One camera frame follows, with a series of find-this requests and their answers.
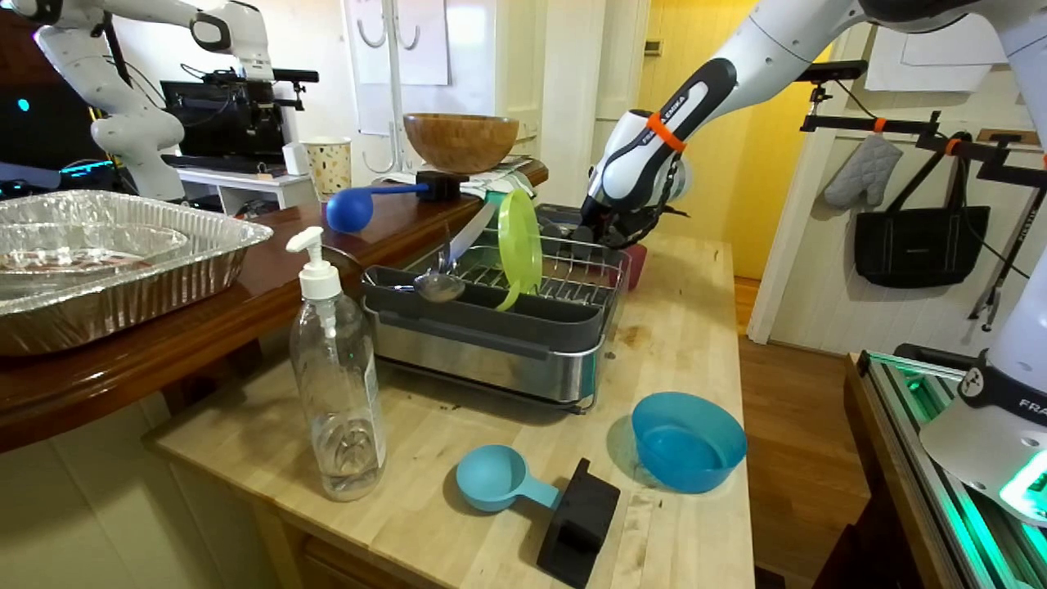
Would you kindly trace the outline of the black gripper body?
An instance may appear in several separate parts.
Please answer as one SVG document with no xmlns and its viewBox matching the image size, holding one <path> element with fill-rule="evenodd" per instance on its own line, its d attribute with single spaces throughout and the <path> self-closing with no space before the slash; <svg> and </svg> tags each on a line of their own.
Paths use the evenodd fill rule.
<svg viewBox="0 0 1047 589">
<path fill-rule="evenodd" d="M 606 250 L 627 250 L 640 243 L 657 221 L 657 211 L 611 211 L 606 202 L 581 207 L 581 230 Z"/>
</svg>

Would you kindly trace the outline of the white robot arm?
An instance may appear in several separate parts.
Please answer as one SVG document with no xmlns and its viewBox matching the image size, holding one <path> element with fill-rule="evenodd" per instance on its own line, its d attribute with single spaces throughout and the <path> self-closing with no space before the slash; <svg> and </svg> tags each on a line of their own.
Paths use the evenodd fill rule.
<svg viewBox="0 0 1047 589">
<path fill-rule="evenodd" d="M 1042 0 L 760 0 L 740 29 L 657 110 L 625 113 L 589 174 L 581 227 L 606 247 L 645 240 L 686 170 L 685 142 L 706 122 L 793 84 L 853 24 L 933 33 L 979 14 L 990 24 L 1038 139 L 1047 139 Z M 957 400 L 923 434 L 925 454 L 1007 515 L 1047 522 L 1047 252 Z"/>
</svg>

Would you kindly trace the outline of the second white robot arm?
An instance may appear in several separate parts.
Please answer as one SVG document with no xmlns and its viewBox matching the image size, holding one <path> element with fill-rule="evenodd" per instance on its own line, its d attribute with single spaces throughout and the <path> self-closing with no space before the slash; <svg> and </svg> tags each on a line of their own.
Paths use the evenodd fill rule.
<svg viewBox="0 0 1047 589">
<path fill-rule="evenodd" d="M 105 58 L 98 28 L 107 17 L 183 28 L 207 52 L 229 52 L 253 82 L 271 80 L 260 11 L 222 0 L 211 11 L 189 0 L 4 0 L 11 14 L 36 21 L 36 45 L 50 66 L 90 106 L 90 142 L 113 159 L 141 196 L 179 201 L 183 185 L 162 152 L 183 142 L 183 124 L 136 95 Z"/>
</svg>

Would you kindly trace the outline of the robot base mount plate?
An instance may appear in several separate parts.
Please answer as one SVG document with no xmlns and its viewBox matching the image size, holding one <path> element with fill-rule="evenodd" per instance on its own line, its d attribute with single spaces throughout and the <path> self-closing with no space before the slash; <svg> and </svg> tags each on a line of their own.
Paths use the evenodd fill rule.
<svg viewBox="0 0 1047 589">
<path fill-rule="evenodd" d="M 964 375 L 856 355 L 848 412 L 925 585 L 1047 589 L 1047 437 L 964 402 Z"/>
</svg>

